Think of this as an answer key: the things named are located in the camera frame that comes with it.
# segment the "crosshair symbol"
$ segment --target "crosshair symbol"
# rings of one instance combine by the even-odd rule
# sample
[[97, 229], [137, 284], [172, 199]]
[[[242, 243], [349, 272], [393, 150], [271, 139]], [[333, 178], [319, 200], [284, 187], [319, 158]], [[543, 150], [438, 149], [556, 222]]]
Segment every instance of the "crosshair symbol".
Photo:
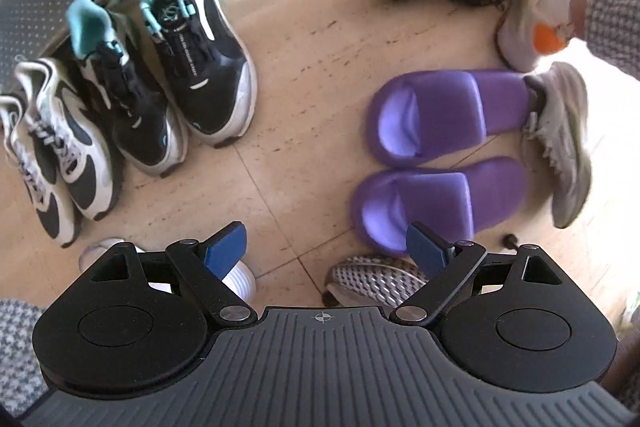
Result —
[[318, 315], [316, 315], [315, 320], [318, 322], [322, 322], [322, 324], [324, 324], [325, 322], [330, 321], [332, 318], [334, 318], [333, 315], [329, 315], [328, 313], [319, 313]]

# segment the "metal screw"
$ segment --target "metal screw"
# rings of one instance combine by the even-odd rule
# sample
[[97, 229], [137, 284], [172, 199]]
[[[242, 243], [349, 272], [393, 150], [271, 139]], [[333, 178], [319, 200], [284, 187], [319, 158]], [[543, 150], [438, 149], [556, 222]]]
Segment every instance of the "metal screw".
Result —
[[396, 310], [396, 317], [405, 322], [420, 322], [427, 318], [427, 312], [418, 306], [402, 306]]
[[229, 322], [241, 322], [251, 316], [251, 310], [246, 306], [227, 306], [220, 310], [220, 317]]

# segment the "purple slipper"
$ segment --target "purple slipper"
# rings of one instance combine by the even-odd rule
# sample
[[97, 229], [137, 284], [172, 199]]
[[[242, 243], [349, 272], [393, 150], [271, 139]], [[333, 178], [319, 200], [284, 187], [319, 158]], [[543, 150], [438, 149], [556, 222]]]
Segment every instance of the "purple slipper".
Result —
[[454, 243], [508, 219], [524, 201], [525, 178], [524, 168], [506, 156], [459, 170], [378, 172], [356, 189], [351, 218], [376, 251], [406, 255], [406, 230], [414, 221]]
[[528, 115], [529, 92], [514, 71], [417, 71], [374, 95], [367, 142], [383, 164], [414, 167], [520, 129]]

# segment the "white sneaker with orange patch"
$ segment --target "white sneaker with orange patch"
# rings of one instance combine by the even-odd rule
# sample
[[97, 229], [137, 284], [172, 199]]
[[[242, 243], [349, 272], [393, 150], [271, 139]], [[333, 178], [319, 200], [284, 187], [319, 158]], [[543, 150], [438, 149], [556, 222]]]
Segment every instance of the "white sneaker with orange patch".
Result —
[[571, 0], [512, 0], [500, 19], [495, 45], [510, 68], [528, 73], [543, 55], [565, 49], [575, 36]]

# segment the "ankle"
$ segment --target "ankle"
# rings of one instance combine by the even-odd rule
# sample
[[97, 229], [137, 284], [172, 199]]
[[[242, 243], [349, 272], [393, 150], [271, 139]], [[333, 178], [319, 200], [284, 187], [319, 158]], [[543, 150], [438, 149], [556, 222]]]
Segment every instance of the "ankle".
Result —
[[589, 0], [571, 0], [569, 3], [569, 13], [571, 22], [574, 25], [575, 36], [584, 40], [584, 19]]

